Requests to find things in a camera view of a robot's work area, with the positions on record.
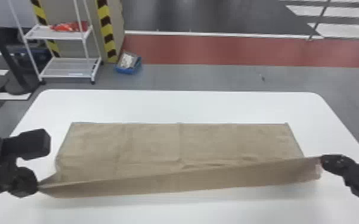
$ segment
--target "hazard stripe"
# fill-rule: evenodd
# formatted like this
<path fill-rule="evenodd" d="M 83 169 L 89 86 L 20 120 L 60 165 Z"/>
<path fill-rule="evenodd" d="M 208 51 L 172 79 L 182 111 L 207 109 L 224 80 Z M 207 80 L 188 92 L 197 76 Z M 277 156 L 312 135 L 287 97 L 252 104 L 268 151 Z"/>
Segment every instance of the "hazard stripe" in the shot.
<path fill-rule="evenodd" d="M 96 0 L 97 14 L 100 21 L 100 32 L 103 36 L 104 50 L 107 54 L 107 62 L 116 63 L 118 60 L 116 43 L 114 41 L 114 29 L 110 18 L 110 9 L 107 0 Z"/>
<path fill-rule="evenodd" d="M 48 23 L 47 23 L 46 14 L 42 8 L 42 4 L 40 0 L 30 0 L 30 2 L 32 3 L 33 12 L 35 13 L 36 18 L 38 18 L 39 24 L 43 26 L 47 26 Z M 57 43 L 54 40 L 47 40 L 46 44 L 49 50 L 53 53 L 53 55 L 59 58 L 60 50 L 57 46 Z"/>

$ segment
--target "red floor stripe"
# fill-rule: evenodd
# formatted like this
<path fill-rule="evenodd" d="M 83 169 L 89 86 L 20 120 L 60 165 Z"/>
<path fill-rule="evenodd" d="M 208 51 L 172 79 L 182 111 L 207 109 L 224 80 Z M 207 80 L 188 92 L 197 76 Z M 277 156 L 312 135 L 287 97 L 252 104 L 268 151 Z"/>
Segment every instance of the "red floor stripe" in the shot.
<path fill-rule="evenodd" d="M 127 35 L 146 64 L 359 67 L 359 40 Z"/>

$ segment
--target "shelf rack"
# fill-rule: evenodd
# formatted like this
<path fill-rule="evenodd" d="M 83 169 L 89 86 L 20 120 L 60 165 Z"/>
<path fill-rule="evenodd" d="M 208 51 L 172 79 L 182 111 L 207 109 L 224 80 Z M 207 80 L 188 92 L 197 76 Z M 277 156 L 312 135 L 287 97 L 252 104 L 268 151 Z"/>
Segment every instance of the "shelf rack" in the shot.
<path fill-rule="evenodd" d="M 17 23 L 18 31 L 23 37 L 23 42 L 25 44 L 26 50 L 28 51 L 28 55 L 30 61 L 32 63 L 33 68 L 35 69 L 36 74 L 38 75 L 38 79 L 41 83 L 45 83 L 43 78 L 90 78 L 91 83 L 95 84 L 95 76 L 97 70 L 102 64 L 100 48 L 97 45 L 97 41 L 95 41 L 96 49 L 98 52 L 98 58 L 90 58 L 88 48 L 86 46 L 86 40 L 89 35 L 92 33 L 94 39 L 96 40 L 95 30 L 93 29 L 93 25 L 91 24 L 91 16 L 89 13 L 88 5 L 85 0 L 82 0 L 83 5 L 85 7 L 85 12 L 87 16 L 87 22 L 89 24 L 88 29 L 86 31 L 83 30 L 82 26 L 79 25 L 80 32 L 58 32 L 50 29 L 48 26 L 42 26 L 38 24 L 38 20 L 34 15 L 35 26 L 26 34 L 24 34 L 22 26 L 18 20 L 16 11 L 12 4 L 12 0 L 7 0 L 8 5 L 10 6 L 11 12 L 13 13 L 13 17 Z M 78 10 L 78 0 L 73 0 L 76 18 L 78 24 L 81 24 L 81 17 L 79 15 Z M 42 71 L 39 71 L 35 60 L 33 59 L 32 52 L 29 47 L 29 40 L 65 40 L 65 41 L 81 41 L 83 45 L 83 51 L 85 53 L 85 58 L 57 58 L 52 57 L 52 59 L 48 62 L 45 68 Z"/>

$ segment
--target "beige towel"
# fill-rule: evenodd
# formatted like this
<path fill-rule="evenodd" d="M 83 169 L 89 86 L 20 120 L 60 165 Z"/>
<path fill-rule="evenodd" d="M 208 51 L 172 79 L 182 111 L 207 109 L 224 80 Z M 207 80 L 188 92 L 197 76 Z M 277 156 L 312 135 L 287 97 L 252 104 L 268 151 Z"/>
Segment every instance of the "beige towel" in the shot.
<path fill-rule="evenodd" d="M 53 197 L 150 194 L 318 179 L 287 124 L 73 123 L 41 192 Z"/>

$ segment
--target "white table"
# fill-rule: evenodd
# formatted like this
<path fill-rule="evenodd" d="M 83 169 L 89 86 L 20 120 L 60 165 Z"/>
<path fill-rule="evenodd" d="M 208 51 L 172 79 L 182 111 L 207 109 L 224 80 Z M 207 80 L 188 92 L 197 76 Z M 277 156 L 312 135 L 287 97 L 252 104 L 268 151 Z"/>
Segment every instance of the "white table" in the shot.
<path fill-rule="evenodd" d="M 71 122 L 284 123 L 305 155 L 341 153 L 359 161 L 359 144 L 318 95 L 307 92 L 48 90 L 13 132 L 45 128 L 52 153 L 23 162 L 39 179 Z M 286 186 L 59 200 L 40 193 L 0 195 L 0 223 L 359 223 L 359 198 L 337 176 Z"/>

